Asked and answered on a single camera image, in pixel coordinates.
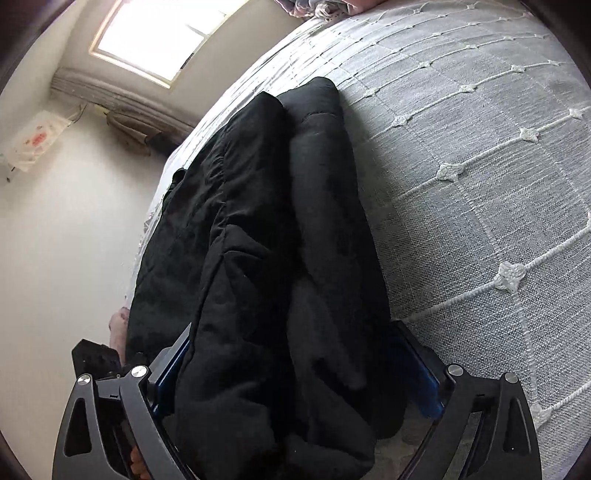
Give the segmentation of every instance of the quilted fabric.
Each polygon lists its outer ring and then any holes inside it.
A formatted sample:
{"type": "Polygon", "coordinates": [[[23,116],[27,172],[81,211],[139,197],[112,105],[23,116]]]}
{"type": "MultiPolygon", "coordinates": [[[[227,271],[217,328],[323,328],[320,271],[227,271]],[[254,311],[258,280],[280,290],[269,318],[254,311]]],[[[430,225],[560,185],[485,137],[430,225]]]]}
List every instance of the quilted fabric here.
{"type": "Polygon", "coordinates": [[[343,96],[392,319],[471,374],[517,373],[544,478],[562,478],[591,434],[591,92],[519,4],[305,23],[171,157],[143,245],[176,168],[258,92],[314,76],[343,96]]]}

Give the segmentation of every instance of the silver screw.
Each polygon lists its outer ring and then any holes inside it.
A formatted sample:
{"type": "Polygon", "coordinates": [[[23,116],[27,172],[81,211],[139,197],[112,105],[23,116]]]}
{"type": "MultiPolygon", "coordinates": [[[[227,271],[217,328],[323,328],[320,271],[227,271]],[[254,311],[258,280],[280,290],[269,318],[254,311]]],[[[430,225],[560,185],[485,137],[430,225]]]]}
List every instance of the silver screw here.
{"type": "Polygon", "coordinates": [[[461,377],[464,374],[464,369],[460,365],[450,365],[447,371],[453,377],[461,377]]]}
{"type": "Polygon", "coordinates": [[[505,380],[507,380],[509,383],[517,383],[519,378],[517,378],[517,375],[515,375],[513,372],[507,372],[505,374],[505,380]]]}
{"type": "Polygon", "coordinates": [[[90,383],[90,375],[84,374],[78,378],[78,385],[84,386],[90,383]]]}
{"type": "Polygon", "coordinates": [[[143,365],[138,365],[131,369],[131,376],[135,378],[142,378],[146,373],[148,373],[148,368],[143,365]]]}

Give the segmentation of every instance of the black comforter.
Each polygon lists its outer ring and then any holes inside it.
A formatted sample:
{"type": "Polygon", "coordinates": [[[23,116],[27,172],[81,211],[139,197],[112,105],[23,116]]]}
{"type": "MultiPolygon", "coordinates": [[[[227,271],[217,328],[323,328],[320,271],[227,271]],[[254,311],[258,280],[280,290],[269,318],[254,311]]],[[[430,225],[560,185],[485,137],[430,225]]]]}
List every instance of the black comforter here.
{"type": "Polygon", "coordinates": [[[176,175],[127,358],[191,323],[172,437],[199,477],[356,480],[388,322],[339,94],[316,78],[258,95],[176,175]]]}

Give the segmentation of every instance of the black mount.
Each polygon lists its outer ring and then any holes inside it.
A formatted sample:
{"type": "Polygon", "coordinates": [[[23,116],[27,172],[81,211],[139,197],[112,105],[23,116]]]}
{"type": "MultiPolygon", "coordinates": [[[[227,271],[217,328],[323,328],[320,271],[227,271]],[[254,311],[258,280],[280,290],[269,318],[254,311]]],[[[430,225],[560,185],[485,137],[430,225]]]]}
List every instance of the black mount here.
{"type": "MultiPolygon", "coordinates": [[[[392,328],[388,342],[397,353],[391,361],[409,368],[409,359],[418,361],[418,370],[406,372],[407,381],[419,385],[423,397],[436,397],[430,399],[435,421],[399,480],[443,479],[474,412],[482,414],[460,480],[541,480],[534,423],[517,376],[472,377],[460,365],[445,366],[404,326],[392,328]]],[[[53,479],[132,479],[128,459],[137,445],[153,480],[198,480],[161,425],[174,412],[174,384],[188,346],[189,327],[150,367],[116,374],[109,368],[112,352],[107,347],[78,345],[76,353],[88,369],[76,369],[79,377],[57,439],[53,479]],[[107,358],[101,361],[96,355],[107,358]]]]}

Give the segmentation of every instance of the window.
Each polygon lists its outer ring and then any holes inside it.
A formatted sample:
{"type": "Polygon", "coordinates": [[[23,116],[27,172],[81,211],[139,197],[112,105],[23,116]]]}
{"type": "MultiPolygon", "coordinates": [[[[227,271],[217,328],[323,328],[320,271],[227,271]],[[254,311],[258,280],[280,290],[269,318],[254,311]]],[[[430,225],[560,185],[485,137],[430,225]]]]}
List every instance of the window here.
{"type": "Polygon", "coordinates": [[[169,88],[193,53],[247,0],[118,0],[90,53],[169,88]]]}

